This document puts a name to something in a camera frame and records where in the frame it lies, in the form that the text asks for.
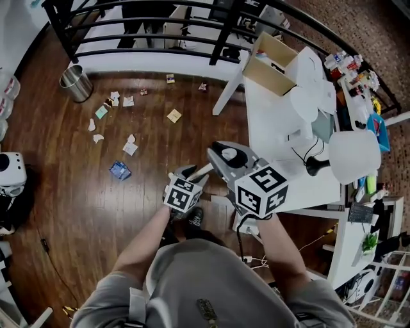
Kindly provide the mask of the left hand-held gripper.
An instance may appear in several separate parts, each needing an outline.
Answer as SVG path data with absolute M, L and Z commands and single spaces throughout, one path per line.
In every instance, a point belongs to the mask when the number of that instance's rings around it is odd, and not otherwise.
M 203 174 L 193 179 L 187 179 L 196 172 L 197 165 L 187 165 L 176 169 L 169 176 L 169 184 L 165 187 L 163 203 L 171 210 L 175 220 L 185 218 L 197 204 L 202 191 L 208 182 L 209 174 Z

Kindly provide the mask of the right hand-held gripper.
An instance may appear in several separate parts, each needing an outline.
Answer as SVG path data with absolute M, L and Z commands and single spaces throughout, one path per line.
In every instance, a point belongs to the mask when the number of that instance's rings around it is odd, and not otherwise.
M 284 204 L 288 177 L 273 163 L 257 158 L 247 146 L 214 141 L 207 157 L 215 172 L 227 182 L 227 198 L 242 214 L 266 218 Z

